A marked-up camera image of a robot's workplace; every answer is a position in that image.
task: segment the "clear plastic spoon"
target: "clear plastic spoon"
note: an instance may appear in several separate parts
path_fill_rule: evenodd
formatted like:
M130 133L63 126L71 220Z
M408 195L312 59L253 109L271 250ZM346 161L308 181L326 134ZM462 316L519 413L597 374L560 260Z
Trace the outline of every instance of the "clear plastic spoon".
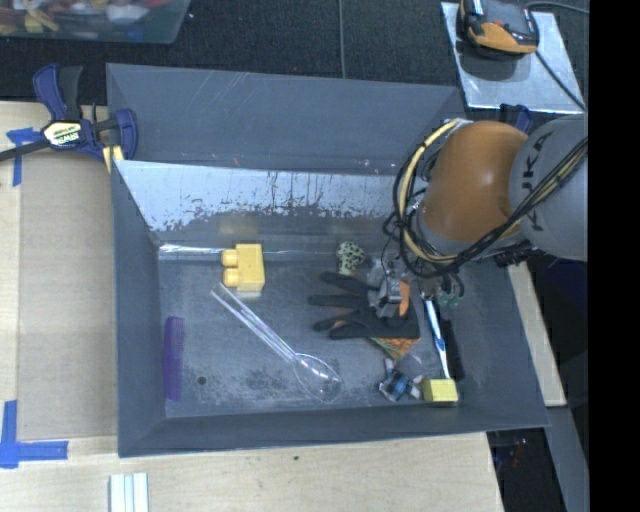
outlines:
M317 357L295 352L224 284L217 283L211 295L293 367L298 382L307 393L323 403L331 403L338 397L342 379L331 366Z

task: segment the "black glove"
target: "black glove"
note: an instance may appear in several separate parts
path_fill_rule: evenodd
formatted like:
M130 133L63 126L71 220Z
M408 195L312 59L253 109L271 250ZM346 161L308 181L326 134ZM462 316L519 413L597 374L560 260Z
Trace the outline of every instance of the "black glove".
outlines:
M367 294L375 290L351 276L335 272L323 272L320 279L349 293L340 295L312 295L309 304L315 306L337 306L350 308L350 313L320 320L313 324L314 331L329 331L333 339L343 338L419 338L418 315L409 300L409 305L400 315L400 307L392 317L378 318L376 309L369 305Z

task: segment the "yellow toy block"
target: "yellow toy block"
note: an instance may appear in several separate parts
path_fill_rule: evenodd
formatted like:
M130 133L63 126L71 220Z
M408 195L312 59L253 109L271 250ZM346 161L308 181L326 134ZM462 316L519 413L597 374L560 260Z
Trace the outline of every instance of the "yellow toy block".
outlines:
M457 402L458 389L456 381L453 379L424 379L422 386L422 396L427 402Z
M222 282L239 292L260 292L264 287L264 261L261 244L236 244L221 254Z

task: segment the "wooden table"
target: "wooden table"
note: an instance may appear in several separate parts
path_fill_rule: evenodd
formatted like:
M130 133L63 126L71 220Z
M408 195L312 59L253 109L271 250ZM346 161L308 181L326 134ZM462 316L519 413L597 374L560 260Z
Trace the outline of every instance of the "wooden table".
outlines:
M48 120L38 103L0 102L0 150L12 147L8 130ZM102 512L110 475L139 472L153 512L504 510L484 433L119 459L106 168L43 150L24 158L23 173L13 187L13 161L0 163L0 405L18 399L18 440L64 438L69 448L67 460L0 469L0 510ZM510 276L545 403L566 405L528 270Z

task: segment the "small yellow block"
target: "small yellow block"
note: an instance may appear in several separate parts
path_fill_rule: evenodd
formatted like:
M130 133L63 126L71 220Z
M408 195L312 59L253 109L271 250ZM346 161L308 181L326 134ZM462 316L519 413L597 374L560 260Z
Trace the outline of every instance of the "small yellow block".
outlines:
M260 292L264 287L264 261L261 244L236 244L222 251L222 282L239 292Z
M25 15L24 28L27 32L31 32L32 34L41 34L44 32L44 25L31 14Z
M423 379L422 396L427 402L457 402L458 389L453 379Z

